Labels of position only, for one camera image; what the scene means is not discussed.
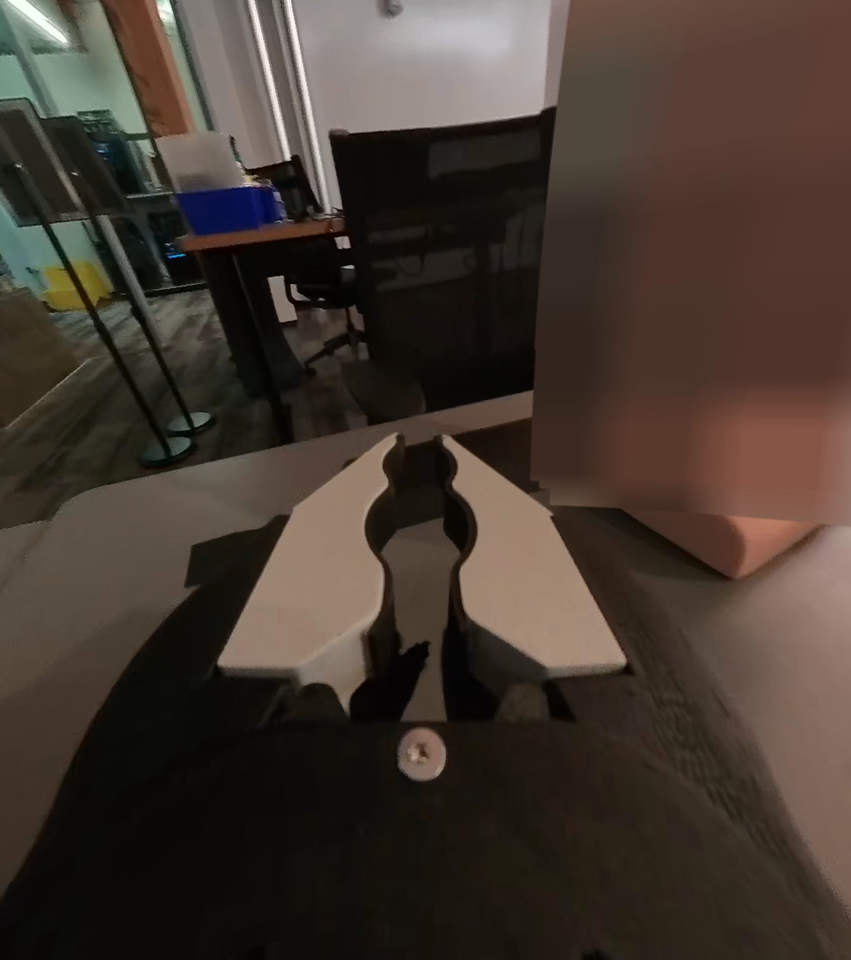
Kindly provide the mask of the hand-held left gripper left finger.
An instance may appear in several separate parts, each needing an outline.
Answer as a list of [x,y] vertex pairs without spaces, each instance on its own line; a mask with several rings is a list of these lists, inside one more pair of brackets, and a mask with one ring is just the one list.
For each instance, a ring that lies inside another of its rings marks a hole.
[[405,454],[392,433],[292,510],[219,654],[222,674],[336,695],[384,675],[399,641],[383,551]]

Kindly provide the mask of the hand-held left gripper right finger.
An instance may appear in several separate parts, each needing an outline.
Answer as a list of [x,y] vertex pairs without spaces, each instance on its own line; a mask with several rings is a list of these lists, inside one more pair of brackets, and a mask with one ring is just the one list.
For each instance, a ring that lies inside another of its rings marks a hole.
[[627,658],[552,511],[450,435],[435,439],[451,617],[484,686],[621,673]]

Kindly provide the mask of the pink round plate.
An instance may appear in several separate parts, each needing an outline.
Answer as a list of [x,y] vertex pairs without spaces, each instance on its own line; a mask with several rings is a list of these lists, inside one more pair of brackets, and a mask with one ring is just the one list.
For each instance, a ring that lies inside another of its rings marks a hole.
[[712,513],[628,510],[627,515],[730,580],[749,576],[822,527]]

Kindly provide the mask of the black swivel office chair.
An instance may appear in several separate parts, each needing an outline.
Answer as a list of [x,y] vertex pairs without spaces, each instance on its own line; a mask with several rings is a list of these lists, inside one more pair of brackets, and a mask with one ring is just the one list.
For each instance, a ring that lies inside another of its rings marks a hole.
[[[282,200],[286,218],[297,223],[318,221],[325,211],[316,197],[302,159],[290,159],[260,167],[246,168],[256,183],[270,183]],[[346,248],[336,238],[322,235],[307,238],[294,246],[291,266],[283,276],[286,299],[294,307],[340,310],[345,316],[345,331],[323,343],[323,347],[302,362],[308,377],[315,375],[316,362],[349,348],[360,358],[360,345],[367,335],[357,328],[353,314],[359,311],[356,270]]]

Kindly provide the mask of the black mesh office chair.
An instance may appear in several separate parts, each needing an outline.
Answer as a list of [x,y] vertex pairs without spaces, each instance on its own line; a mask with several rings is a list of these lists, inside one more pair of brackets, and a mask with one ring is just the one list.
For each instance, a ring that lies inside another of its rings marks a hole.
[[370,426],[532,390],[555,119],[330,132]]

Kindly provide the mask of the wooden desk with black legs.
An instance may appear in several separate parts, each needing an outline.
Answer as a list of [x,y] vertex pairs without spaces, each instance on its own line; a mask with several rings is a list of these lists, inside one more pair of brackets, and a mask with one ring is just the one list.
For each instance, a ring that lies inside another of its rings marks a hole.
[[303,383],[305,371],[288,343],[269,282],[285,274],[302,245],[347,233],[345,219],[333,215],[177,239],[200,267],[246,395],[268,403],[282,445],[294,441],[285,393]]

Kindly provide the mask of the metal storage rack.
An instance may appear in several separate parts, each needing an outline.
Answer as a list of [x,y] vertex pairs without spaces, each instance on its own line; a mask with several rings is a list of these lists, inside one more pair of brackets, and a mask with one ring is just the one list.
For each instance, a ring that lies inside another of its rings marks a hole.
[[143,292],[158,297],[203,288],[197,260],[179,245],[187,225],[154,139],[125,131],[107,109],[78,117],[127,202],[127,213],[111,222]]

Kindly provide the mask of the blue plastic bin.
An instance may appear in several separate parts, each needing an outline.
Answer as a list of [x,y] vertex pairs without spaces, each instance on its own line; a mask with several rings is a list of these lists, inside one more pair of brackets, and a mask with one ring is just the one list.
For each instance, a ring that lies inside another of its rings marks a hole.
[[281,199],[259,184],[176,193],[175,200],[196,236],[255,231],[286,219]]

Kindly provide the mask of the clear plastic container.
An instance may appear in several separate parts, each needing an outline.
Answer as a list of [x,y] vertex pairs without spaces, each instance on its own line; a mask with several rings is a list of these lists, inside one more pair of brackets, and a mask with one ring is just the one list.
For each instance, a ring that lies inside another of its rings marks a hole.
[[197,131],[156,138],[155,146],[176,194],[232,189],[247,185],[232,138]]

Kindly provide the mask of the black stanchion with sign frame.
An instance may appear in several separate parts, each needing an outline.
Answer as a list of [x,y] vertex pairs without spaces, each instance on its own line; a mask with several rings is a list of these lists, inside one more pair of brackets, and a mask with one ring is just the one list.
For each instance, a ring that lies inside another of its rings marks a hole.
[[56,150],[64,172],[72,182],[76,195],[91,217],[97,237],[105,244],[110,259],[118,270],[118,289],[129,302],[131,315],[138,324],[176,403],[179,414],[168,423],[168,435],[192,438],[211,429],[216,424],[215,417],[206,412],[192,412],[182,396],[156,336],[144,290],[113,225],[115,217],[124,217],[131,213],[125,194],[77,117],[45,118],[42,126]]
[[138,455],[139,464],[147,470],[179,464],[195,451],[193,438],[169,436],[168,427],[160,424],[54,230],[62,223],[93,224],[45,132],[44,119],[27,99],[0,100],[0,195],[19,227],[41,227],[60,266],[78,289],[100,343],[151,432],[150,444]]

